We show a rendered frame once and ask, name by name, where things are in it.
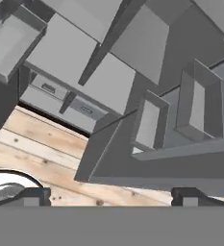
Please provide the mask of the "white round object black rim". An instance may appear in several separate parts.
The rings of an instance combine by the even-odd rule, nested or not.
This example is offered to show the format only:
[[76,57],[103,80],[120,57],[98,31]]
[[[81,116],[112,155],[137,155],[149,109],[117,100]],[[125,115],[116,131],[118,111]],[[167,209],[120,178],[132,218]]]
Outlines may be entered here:
[[11,198],[28,187],[44,186],[30,174],[14,169],[0,169],[0,200]]

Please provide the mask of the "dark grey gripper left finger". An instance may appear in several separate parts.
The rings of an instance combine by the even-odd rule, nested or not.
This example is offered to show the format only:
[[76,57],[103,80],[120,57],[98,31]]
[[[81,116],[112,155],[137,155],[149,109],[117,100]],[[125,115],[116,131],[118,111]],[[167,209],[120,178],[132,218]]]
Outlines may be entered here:
[[11,198],[0,200],[4,207],[50,207],[50,188],[28,187]]

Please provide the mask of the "large grey door bin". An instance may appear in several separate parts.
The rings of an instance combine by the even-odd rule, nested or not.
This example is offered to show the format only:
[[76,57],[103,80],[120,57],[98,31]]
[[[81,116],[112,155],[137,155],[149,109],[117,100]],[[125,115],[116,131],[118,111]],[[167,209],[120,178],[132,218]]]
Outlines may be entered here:
[[182,70],[175,130],[195,142],[224,135],[222,79],[198,60]]

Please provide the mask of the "grey fridge shelf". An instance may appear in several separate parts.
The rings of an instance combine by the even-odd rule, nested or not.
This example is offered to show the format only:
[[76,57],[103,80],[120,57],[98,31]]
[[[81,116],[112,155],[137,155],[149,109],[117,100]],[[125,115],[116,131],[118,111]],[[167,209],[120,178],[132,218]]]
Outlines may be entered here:
[[26,64],[112,112],[124,114],[136,72],[114,55],[105,56],[84,86],[78,84],[96,44],[56,13]]
[[41,0],[99,42],[106,36],[122,0]]
[[169,26],[143,5],[111,51],[157,85],[168,33]]

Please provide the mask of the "grey fridge drawer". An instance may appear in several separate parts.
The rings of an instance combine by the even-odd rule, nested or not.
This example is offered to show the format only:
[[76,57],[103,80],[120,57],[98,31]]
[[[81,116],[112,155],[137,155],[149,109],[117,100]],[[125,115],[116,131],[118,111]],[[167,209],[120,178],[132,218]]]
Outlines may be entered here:
[[71,102],[70,107],[93,120],[99,120],[108,113],[81,96],[76,96]]
[[65,87],[35,73],[32,74],[31,85],[61,101],[64,100],[68,93],[68,90]]

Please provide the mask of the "wide grey door bin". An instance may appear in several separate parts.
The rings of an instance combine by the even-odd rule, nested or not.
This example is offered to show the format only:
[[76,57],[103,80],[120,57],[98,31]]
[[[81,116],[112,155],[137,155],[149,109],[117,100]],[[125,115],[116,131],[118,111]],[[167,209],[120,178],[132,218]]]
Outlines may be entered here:
[[47,23],[21,5],[0,25],[0,82],[7,83],[42,39]]

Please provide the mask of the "grey fridge door with two bins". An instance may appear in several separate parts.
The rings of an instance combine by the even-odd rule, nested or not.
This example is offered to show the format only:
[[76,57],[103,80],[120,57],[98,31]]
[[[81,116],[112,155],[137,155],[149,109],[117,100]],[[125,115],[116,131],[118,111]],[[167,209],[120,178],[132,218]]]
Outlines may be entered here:
[[196,187],[224,197],[224,135],[191,141],[175,130],[181,75],[198,60],[222,79],[224,123],[224,0],[151,0],[169,23],[158,95],[169,104],[163,147],[141,151],[131,142],[135,115],[98,121],[81,159],[81,182],[170,190]]

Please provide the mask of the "grey fridge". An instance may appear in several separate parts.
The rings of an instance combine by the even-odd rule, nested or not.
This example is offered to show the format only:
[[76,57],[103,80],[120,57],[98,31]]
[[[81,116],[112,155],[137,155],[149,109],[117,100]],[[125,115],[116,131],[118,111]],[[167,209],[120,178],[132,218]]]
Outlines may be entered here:
[[[156,14],[163,22],[165,22],[169,26],[168,21],[164,19],[160,10],[151,7],[150,1],[151,0],[122,0],[119,9],[112,21],[112,25],[109,28],[102,42],[97,41],[92,36],[90,36],[85,31],[83,31],[81,28],[79,28],[78,26],[76,26],[75,24],[73,24],[72,22],[70,22],[68,19],[66,19],[61,15],[61,17],[64,18],[67,22],[74,25],[76,28],[78,28],[87,36],[91,37],[93,40],[97,42],[90,56],[90,59],[87,63],[87,66],[78,82],[79,85],[84,86],[86,84],[89,77],[92,75],[92,73],[95,71],[95,69],[98,67],[98,65],[101,63],[101,61],[105,58],[107,54],[112,54],[117,58],[117,56],[112,53],[111,49],[143,5],[149,8],[154,14]],[[45,10],[45,22],[47,23],[48,26],[48,22],[53,17],[53,15],[56,14],[57,12],[52,8],[50,8],[48,5],[46,5],[44,2],[42,3],[43,3],[43,9]],[[124,114],[117,114],[115,112],[112,112],[110,109],[105,108],[100,103],[96,103],[93,100],[88,99],[84,95],[79,95],[72,88],[67,88],[65,86],[63,87],[65,87],[68,90],[68,93],[66,94],[64,100],[61,101],[57,98],[54,98],[53,96],[50,96],[46,92],[43,92],[38,88],[33,87],[30,82],[29,87],[26,89],[26,91],[23,93],[21,97],[21,101],[23,104],[29,107],[32,107],[38,111],[46,113],[61,122],[74,126],[90,134],[94,131],[95,125],[98,121],[111,123],[119,118],[127,116],[130,113],[137,116],[138,104],[147,90],[150,90],[154,94],[158,95],[157,90],[160,86],[160,83],[156,85],[155,83],[150,81],[147,77],[145,77],[138,71],[135,70],[135,72],[136,72],[136,76],[133,81],[133,85],[131,88],[131,92],[129,95],[129,99]],[[92,104],[98,106],[102,110],[107,111],[108,113],[99,120],[93,120],[85,116],[84,114],[70,107],[71,102],[76,96],[81,96],[85,100],[88,100]]]

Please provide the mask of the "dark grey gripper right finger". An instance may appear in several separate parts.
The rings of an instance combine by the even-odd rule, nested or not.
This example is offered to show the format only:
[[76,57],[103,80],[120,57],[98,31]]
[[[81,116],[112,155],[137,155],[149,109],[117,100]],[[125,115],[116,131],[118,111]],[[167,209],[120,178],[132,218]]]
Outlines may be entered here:
[[207,196],[196,187],[173,187],[172,207],[221,207],[224,201]]

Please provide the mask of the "grey fridge door with one bin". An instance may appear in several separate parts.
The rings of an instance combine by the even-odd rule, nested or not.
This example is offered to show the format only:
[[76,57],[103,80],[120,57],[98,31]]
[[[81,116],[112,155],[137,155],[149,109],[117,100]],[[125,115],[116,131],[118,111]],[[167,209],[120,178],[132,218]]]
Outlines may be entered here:
[[[21,5],[45,22],[45,10],[40,0],[0,0],[0,25]],[[0,82],[0,130],[30,84],[32,72],[26,60],[13,72],[6,84]]]

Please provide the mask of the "small grey door bin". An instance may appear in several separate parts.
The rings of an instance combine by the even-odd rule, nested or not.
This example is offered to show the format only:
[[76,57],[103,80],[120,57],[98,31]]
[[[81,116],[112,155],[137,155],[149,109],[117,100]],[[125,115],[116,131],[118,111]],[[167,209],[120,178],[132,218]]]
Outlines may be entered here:
[[132,144],[141,151],[163,147],[169,104],[150,90],[144,93],[137,107],[131,136]]

